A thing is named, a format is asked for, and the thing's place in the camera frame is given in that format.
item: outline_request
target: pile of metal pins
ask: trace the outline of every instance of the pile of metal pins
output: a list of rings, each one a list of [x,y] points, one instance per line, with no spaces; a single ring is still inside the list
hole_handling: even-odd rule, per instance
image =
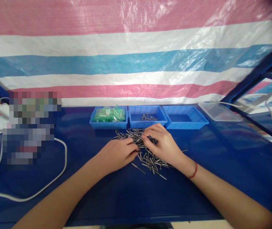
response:
[[[126,134],[121,133],[118,130],[115,130],[115,131],[116,131],[117,136],[114,137],[114,138],[116,138],[116,139],[125,139],[125,138],[131,137],[133,139],[134,143],[139,147],[138,158],[142,162],[142,165],[147,167],[149,170],[151,170],[154,175],[155,174],[159,175],[160,177],[162,177],[163,179],[166,180],[166,178],[160,174],[160,170],[162,170],[162,167],[170,168],[170,167],[173,167],[173,166],[171,166],[168,163],[164,162],[163,160],[159,159],[157,156],[155,156],[150,151],[149,148],[147,148],[145,146],[145,144],[143,143],[143,140],[141,138],[141,136],[142,136],[142,134],[144,132],[144,129],[127,129]],[[154,138],[152,138],[150,136],[148,138],[155,145],[158,143],[158,141],[156,139],[154,139]],[[135,164],[132,163],[132,165],[135,166],[140,171],[142,171]]]
[[[141,118],[141,121],[143,121],[143,119],[145,121],[158,121],[158,118],[154,118],[154,117],[149,116],[149,115],[152,115],[152,114],[147,114],[147,113],[143,114],[143,116]]]

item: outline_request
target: hand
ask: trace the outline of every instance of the hand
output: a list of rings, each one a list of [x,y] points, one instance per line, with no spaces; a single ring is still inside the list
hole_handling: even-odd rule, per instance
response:
[[[132,138],[111,140],[93,160],[107,175],[132,162],[138,156],[138,152],[134,151],[139,151],[139,148]]]
[[[158,144],[155,145],[152,143],[148,139],[148,136],[157,139]],[[177,167],[179,161],[185,157],[174,141],[172,135],[160,123],[146,128],[142,135],[142,139],[144,144],[153,154],[174,167]]]

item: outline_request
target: small blue box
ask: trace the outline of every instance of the small blue box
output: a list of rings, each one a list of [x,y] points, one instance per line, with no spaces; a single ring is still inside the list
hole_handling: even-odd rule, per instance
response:
[[[154,118],[158,118],[157,121],[142,121],[142,116],[147,113]],[[165,125],[167,119],[160,106],[129,106],[129,123],[130,128],[147,128],[156,123]]]
[[[128,115],[127,115],[127,107],[120,107],[121,109],[125,110],[125,121],[124,122],[94,122],[92,121],[92,118],[95,116],[96,111],[98,112],[103,107],[95,107],[94,111],[91,114],[89,124],[94,129],[126,129],[127,128],[127,122],[128,122]]]
[[[201,129],[209,121],[195,107],[164,106],[167,129]]]

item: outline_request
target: red string bracelet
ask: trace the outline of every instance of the red string bracelet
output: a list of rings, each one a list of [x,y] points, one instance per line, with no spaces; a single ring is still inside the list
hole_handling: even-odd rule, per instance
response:
[[[197,172],[197,163],[195,162],[195,172],[194,172],[194,174],[192,176],[190,176],[188,178],[191,179],[191,178],[195,177],[196,172]]]

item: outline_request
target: forearm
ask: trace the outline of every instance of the forearm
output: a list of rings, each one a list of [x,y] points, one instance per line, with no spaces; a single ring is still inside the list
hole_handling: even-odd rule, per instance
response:
[[[13,228],[62,229],[79,200],[106,175],[96,165],[96,158],[92,158],[31,209]]]
[[[177,165],[187,177],[195,171],[194,162],[185,156]],[[272,213],[258,202],[198,165],[191,181],[205,194],[233,228],[272,228]]]

